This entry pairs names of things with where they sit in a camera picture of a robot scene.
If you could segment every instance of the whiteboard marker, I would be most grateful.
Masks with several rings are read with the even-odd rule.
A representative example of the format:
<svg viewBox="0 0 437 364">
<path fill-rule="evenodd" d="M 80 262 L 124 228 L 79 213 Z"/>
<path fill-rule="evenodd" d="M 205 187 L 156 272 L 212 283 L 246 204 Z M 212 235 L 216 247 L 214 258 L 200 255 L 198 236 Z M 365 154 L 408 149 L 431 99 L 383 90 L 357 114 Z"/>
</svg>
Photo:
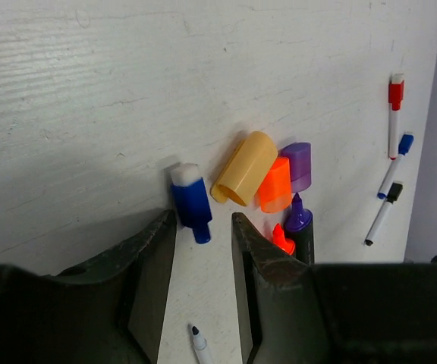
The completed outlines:
<svg viewBox="0 0 437 364">
<path fill-rule="evenodd" d="M 379 213 L 376 216 L 376 219 L 373 221 L 372 227 L 365 238 L 365 245 L 372 246 L 374 241 L 377 240 L 377 234 L 382 227 L 385 218 L 388 215 L 388 212 L 391 211 L 394 202 L 396 202 L 401 195 L 402 192 L 402 184 L 393 183 L 391 189 L 388 191 L 387 199 L 382 204 Z"/>
<path fill-rule="evenodd" d="M 181 223 L 191 228 L 198 244 L 212 239 L 209 222 L 212 220 L 209 198 L 198 165 L 183 163 L 171 170 L 171 193 Z"/>
<path fill-rule="evenodd" d="M 377 193 L 377 197 L 380 199 L 387 197 L 388 189 L 392 186 L 392 182 L 394 182 L 395 174 L 401 166 L 402 159 L 404 159 L 405 155 L 409 152 L 413 142 L 414 135 L 404 134 L 402 136 L 401 142 L 399 143 L 399 155 L 395 161 L 391 163 L 391 166 L 387 170 L 387 174 L 384 177 L 384 181 L 380 186 L 379 193 Z"/>
<path fill-rule="evenodd" d="M 200 364 L 213 364 L 212 354 L 202 333 L 196 326 L 191 328 L 193 338 L 193 349 Z"/>
<path fill-rule="evenodd" d="M 399 113 L 404 99 L 404 75 L 395 74 L 388 85 L 388 103 L 391 104 L 388 121 L 388 157 L 392 160 L 398 156 Z"/>
</svg>

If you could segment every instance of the orange marker cap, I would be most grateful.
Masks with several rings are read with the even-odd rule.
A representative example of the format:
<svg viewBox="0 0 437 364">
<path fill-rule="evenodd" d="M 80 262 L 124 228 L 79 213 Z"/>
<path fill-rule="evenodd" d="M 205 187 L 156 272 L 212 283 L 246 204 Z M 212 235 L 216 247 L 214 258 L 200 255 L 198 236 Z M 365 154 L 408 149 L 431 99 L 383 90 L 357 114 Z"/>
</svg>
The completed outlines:
<svg viewBox="0 0 437 364">
<path fill-rule="evenodd" d="M 291 239 L 286 239 L 285 231 L 282 230 L 280 224 L 274 226 L 274 230 L 272 231 L 272 242 L 274 243 L 274 245 L 283 249 L 290 256 L 292 256 L 294 254 L 294 251 L 296 250 L 296 245 L 294 244 L 294 241 Z"/>
<path fill-rule="evenodd" d="M 289 159 L 278 157 L 257 191 L 261 210 L 268 214 L 280 212 L 291 204 Z"/>
</svg>

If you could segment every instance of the orange marker tip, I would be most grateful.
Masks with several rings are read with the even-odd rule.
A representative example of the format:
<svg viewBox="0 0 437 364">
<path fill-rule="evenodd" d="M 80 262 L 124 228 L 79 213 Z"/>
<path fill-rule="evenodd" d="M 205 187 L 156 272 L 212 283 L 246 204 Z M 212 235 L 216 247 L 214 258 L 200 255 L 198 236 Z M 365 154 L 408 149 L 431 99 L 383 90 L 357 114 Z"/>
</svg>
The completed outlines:
<svg viewBox="0 0 437 364">
<path fill-rule="evenodd" d="M 274 226 L 274 230 L 272 231 L 272 242 L 289 255 L 293 255 L 296 250 L 294 241 L 286 239 L 285 231 L 282 230 L 281 224 L 276 224 L 276 226 Z"/>
</svg>

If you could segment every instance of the purple marker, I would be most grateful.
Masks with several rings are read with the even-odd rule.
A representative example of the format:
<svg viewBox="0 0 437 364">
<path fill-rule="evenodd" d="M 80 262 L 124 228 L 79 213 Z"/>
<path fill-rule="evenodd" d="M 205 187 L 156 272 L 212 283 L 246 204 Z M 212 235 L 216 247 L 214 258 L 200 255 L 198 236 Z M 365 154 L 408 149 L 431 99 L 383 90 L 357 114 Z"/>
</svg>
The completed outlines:
<svg viewBox="0 0 437 364">
<path fill-rule="evenodd" d="M 286 237 L 296 244 L 296 259 L 312 265 L 315 262 L 313 213 L 303 207 L 299 193 L 294 195 L 291 206 L 291 214 L 285 223 Z"/>
</svg>

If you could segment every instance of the blue marker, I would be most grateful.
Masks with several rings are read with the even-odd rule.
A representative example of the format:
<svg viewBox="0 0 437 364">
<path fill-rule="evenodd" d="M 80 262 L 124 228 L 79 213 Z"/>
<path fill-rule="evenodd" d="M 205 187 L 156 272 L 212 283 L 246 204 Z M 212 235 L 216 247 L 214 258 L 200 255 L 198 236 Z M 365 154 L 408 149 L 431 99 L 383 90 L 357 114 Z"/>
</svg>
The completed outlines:
<svg viewBox="0 0 437 364">
<path fill-rule="evenodd" d="M 379 193 L 377 193 L 377 197 L 380 199 L 385 199 L 387 197 L 387 193 L 394 182 L 394 175 L 399 169 L 399 166 L 402 163 L 402 159 L 409 152 L 409 149 L 414 143 L 414 135 L 404 134 L 402 136 L 401 142 L 399 143 L 399 155 L 398 157 L 391 163 L 387 174 L 385 175 L 384 181 L 382 182 L 382 186 L 380 187 Z"/>
<path fill-rule="evenodd" d="M 193 230 L 198 244 L 211 239 L 208 223 L 212 220 L 205 183 L 198 165 L 184 163 L 171 172 L 171 193 L 181 223 Z"/>
</svg>

